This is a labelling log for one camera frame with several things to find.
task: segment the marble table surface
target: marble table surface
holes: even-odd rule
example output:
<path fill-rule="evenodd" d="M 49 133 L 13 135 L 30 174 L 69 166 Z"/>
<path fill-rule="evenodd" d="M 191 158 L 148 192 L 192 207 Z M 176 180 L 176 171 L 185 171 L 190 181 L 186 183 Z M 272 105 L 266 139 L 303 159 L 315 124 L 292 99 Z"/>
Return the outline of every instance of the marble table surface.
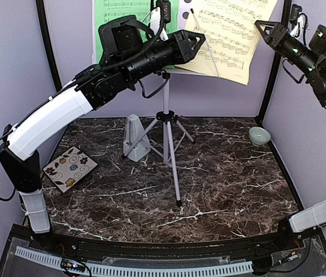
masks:
<path fill-rule="evenodd" d="M 151 119 L 142 119 L 146 128 Z M 182 118 L 196 139 L 176 152 L 182 209 L 173 173 L 151 151 L 138 163 L 122 160 L 125 119 L 79 119 L 53 159 L 72 146 L 99 165 L 66 193 L 43 178 L 53 229 L 76 237 L 121 242 L 204 242 L 276 231 L 297 205 L 269 149 L 249 142 L 251 118 Z M 175 143 L 182 132 L 173 127 Z M 162 146 L 162 124 L 149 134 Z"/>

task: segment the tripod leg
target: tripod leg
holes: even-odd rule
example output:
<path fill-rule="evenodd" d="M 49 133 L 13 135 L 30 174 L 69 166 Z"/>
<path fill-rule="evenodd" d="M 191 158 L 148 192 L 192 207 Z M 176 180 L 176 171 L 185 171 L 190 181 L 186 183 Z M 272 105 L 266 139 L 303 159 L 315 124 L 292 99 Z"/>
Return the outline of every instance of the tripod leg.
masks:
<path fill-rule="evenodd" d="M 171 156 L 171 159 L 172 159 L 172 169 L 173 169 L 173 178 L 174 178 L 174 186 L 175 186 L 175 195 L 177 197 L 177 206 L 181 207 L 182 206 L 182 200 L 181 200 L 181 194 L 179 192 L 177 167 L 175 165 L 173 135 L 172 135 L 172 128 L 171 128 L 171 125 L 170 125 L 169 121 L 167 122 L 167 130 L 168 130 L 170 156 Z"/>
<path fill-rule="evenodd" d="M 182 130 L 182 132 L 186 133 L 186 136 L 192 143 L 196 143 L 193 137 L 187 132 L 187 130 L 183 127 L 183 125 L 177 120 L 178 127 Z"/>
<path fill-rule="evenodd" d="M 146 130 L 138 137 L 137 140 L 135 140 L 135 142 L 131 145 L 130 148 L 128 148 L 128 150 L 122 155 L 122 159 L 127 158 L 127 156 L 131 153 L 131 151 L 133 150 L 133 148 L 140 142 L 140 140 L 143 139 L 144 136 L 147 135 L 148 132 L 150 132 L 150 130 L 155 126 L 155 124 L 158 122 L 158 120 L 155 118 L 150 125 L 146 128 Z"/>
<path fill-rule="evenodd" d="M 164 133 L 164 163 L 169 162 L 169 137 L 168 137 L 168 128 L 167 125 L 163 123 L 163 133 Z"/>

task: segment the light green bowl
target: light green bowl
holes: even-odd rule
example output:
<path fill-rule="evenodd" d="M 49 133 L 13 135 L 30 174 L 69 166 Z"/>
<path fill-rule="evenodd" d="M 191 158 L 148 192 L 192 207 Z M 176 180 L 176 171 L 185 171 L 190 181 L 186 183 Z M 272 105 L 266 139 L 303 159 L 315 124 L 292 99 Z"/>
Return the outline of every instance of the light green bowl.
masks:
<path fill-rule="evenodd" d="M 263 146 L 271 140 L 271 134 L 263 128 L 252 127 L 249 131 L 250 140 L 255 146 Z"/>

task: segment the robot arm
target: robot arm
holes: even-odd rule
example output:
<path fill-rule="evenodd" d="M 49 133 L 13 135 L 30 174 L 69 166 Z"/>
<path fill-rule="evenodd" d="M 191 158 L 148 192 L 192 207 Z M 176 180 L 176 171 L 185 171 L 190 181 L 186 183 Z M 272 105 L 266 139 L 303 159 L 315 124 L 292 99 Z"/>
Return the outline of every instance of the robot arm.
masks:
<path fill-rule="evenodd" d="M 255 25 L 265 42 L 285 58 L 284 62 L 296 65 L 304 75 L 297 80 L 283 64 L 286 73 L 298 84 L 306 77 L 306 83 L 312 86 L 320 104 L 326 109 L 326 27 L 319 25 L 308 49 L 281 23 L 258 20 Z M 287 243 L 285 238 L 325 224 L 326 200 L 281 220 L 278 225 L 279 239 L 275 243 L 281 248 Z"/>
<path fill-rule="evenodd" d="M 169 4 L 167 0 L 157 2 L 163 10 L 162 26 L 170 21 Z M 99 35 L 104 53 L 100 64 L 80 72 L 28 118 L 5 128 L 0 162 L 23 200 L 35 233 L 50 231 L 38 147 L 75 119 L 113 100 L 119 92 L 127 88 L 135 90 L 135 83 L 143 77 L 160 74 L 165 66 L 191 61 L 205 42 L 204 35 L 189 31 L 177 31 L 168 35 L 167 40 L 159 40 L 159 27 L 156 38 L 143 43 L 139 28 L 149 36 L 154 35 L 135 16 L 102 25 Z"/>

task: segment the sheet music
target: sheet music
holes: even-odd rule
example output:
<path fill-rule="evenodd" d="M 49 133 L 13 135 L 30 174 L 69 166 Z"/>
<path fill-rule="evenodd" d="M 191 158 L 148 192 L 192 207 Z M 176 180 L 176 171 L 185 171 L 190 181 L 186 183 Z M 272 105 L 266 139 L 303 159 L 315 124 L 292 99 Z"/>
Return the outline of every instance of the sheet music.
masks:
<path fill-rule="evenodd" d="M 277 0 L 194 0 L 192 8 L 221 78 L 248 84 L 250 64 L 261 38 L 254 23 L 269 20 L 276 3 Z M 200 32 L 192 14 L 185 29 Z M 193 61 L 177 67 L 218 76 L 206 44 Z"/>

